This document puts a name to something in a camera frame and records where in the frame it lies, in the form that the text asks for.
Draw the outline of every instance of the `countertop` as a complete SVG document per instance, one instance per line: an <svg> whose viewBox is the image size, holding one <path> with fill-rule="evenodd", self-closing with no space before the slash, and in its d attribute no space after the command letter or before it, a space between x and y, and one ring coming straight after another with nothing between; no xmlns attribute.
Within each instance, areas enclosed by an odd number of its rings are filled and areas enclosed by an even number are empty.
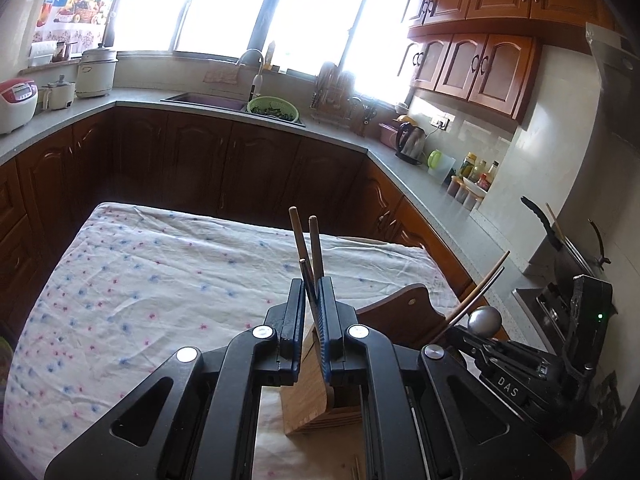
<svg viewBox="0 0 640 480"><path fill-rule="evenodd" d="M158 108L268 126L366 153L427 219L476 283L502 256L503 250L469 216L469 211L449 196L425 169L403 162L395 156L394 150L378 140L359 137L347 129L321 123L304 114L301 118L306 128L242 112L161 101L179 93L118 88L104 97L76 99L72 107L66 110L43 112L23 127L0 136L0 164L59 129L114 106ZM505 261L504 267L503 274L486 298L500 310L504 329L512 339L543 349L542 340L511 294L515 288L533 288L540 286L540 283L524 276L510 258Z"/></svg>

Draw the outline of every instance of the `window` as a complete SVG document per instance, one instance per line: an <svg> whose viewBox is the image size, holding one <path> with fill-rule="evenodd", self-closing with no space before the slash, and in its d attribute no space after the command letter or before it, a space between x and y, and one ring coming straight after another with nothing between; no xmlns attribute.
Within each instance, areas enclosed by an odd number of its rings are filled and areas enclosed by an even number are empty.
<svg viewBox="0 0 640 480"><path fill-rule="evenodd" d="M356 91L404 100L412 67L399 73L410 42L407 0L118 0L111 27L118 50L177 50L237 59L248 48L272 64L316 75L325 61L356 75Z"/></svg>
<svg viewBox="0 0 640 480"><path fill-rule="evenodd" d="M192 0L178 50L240 57L263 0Z"/></svg>

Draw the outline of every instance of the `metal ball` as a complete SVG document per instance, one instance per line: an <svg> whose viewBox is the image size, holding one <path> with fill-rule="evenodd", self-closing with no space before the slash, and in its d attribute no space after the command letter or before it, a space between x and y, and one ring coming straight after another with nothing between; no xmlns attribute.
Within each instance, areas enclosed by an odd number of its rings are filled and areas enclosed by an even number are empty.
<svg viewBox="0 0 640 480"><path fill-rule="evenodd" d="M492 306L485 305L476 308L470 315L466 325L469 332L478 337L493 337L502 326L502 316Z"/></svg>

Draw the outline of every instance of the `round metal pivot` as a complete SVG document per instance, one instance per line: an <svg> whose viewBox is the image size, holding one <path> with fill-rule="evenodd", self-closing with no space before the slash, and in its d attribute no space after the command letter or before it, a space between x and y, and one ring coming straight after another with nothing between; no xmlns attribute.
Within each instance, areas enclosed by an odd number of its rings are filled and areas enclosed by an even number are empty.
<svg viewBox="0 0 640 480"><path fill-rule="evenodd" d="M258 339L268 339L273 335L273 328L267 325L260 325L254 328L252 334Z"/></svg>
<svg viewBox="0 0 640 480"><path fill-rule="evenodd" d="M485 305L476 308L469 315L467 328L478 337L493 337L502 326L502 316L494 307Z"/></svg>
<svg viewBox="0 0 640 480"><path fill-rule="evenodd" d="M180 348L178 350L178 353L176 354L178 361L180 361L181 363L190 363L197 356L198 356L198 351L191 346L185 346L184 348Z"/></svg>
<svg viewBox="0 0 640 480"><path fill-rule="evenodd" d="M353 325L349 327L349 335L356 339L362 339L369 335L369 329L364 325Z"/></svg>
<svg viewBox="0 0 640 480"><path fill-rule="evenodd" d="M439 345L427 345L424 347L424 354L429 359L442 359L444 357L444 348Z"/></svg>

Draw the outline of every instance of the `bright window pane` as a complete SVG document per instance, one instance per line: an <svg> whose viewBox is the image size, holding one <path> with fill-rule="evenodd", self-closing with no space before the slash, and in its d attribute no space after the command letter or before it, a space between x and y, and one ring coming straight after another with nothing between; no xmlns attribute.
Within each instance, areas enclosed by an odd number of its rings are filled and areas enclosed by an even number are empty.
<svg viewBox="0 0 640 480"><path fill-rule="evenodd" d="M169 50L186 0L120 0L114 23L118 50Z"/></svg>
<svg viewBox="0 0 640 480"><path fill-rule="evenodd" d="M239 57L263 0L192 0L178 50Z"/></svg>
<svg viewBox="0 0 640 480"><path fill-rule="evenodd" d="M356 75L356 92L395 104L409 92L413 70L398 69L409 45L402 13L407 0L367 0L344 69ZM411 69L411 56L404 65Z"/></svg>
<svg viewBox="0 0 640 480"><path fill-rule="evenodd" d="M266 44L276 42L273 64L317 74L338 64L362 0L280 0Z"/></svg>

